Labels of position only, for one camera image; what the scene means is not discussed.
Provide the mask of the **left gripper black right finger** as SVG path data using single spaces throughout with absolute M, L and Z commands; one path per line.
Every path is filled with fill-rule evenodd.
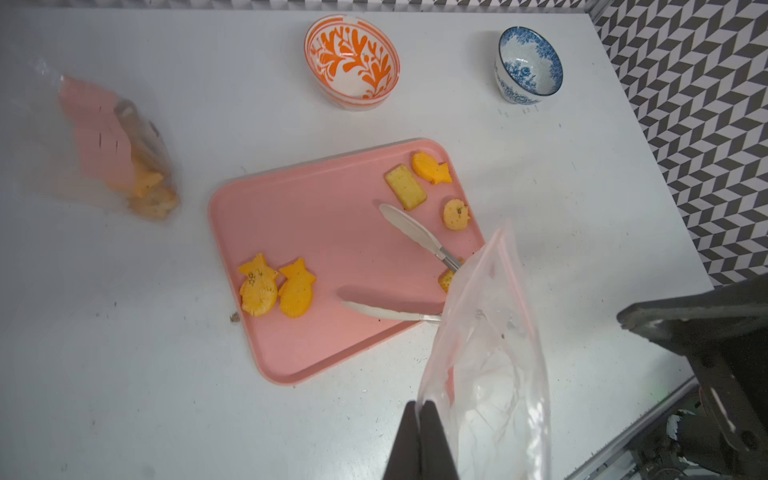
M 419 412 L 421 478 L 458 480 L 459 476 L 435 403 L 426 401 Z

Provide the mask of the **steel tongs with white tips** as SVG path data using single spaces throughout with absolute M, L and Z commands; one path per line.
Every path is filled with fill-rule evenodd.
M 400 230 L 413 242 L 428 250 L 451 272 L 456 273 L 461 268 L 462 263 L 459 259 L 451 254 L 426 227 L 407 213 L 384 203 L 379 205 L 379 211 L 391 225 Z M 347 309 L 380 320 L 426 322 L 431 324 L 439 324 L 441 322 L 440 315 L 400 312 L 346 300 L 342 300 L 341 304 Z

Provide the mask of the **clear resealable bag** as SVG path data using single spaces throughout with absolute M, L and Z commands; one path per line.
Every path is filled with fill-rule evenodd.
M 509 225 L 453 277 L 419 386 L 427 402 L 460 478 L 550 478 L 547 369 Z
M 133 101 L 41 57 L 20 66 L 26 112 L 16 152 L 27 191 L 124 208 L 150 221 L 164 221 L 177 209 L 167 147 Z

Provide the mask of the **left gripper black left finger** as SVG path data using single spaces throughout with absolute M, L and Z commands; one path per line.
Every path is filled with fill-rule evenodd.
M 419 480 L 421 478 L 420 434 L 416 402 L 404 408 L 383 480 Z

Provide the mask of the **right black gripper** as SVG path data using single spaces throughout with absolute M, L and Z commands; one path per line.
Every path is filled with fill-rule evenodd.
M 631 441 L 639 473 L 766 473 L 767 277 L 635 303 L 617 320 L 684 357 L 699 383 L 697 410 L 676 408 Z

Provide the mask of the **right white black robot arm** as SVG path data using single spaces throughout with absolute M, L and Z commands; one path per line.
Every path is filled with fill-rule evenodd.
M 720 477 L 767 476 L 767 277 L 692 296 L 635 303 L 623 329 L 684 357 L 701 410 L 678 410 L 631 444 L 645 479 L 698 466 Z

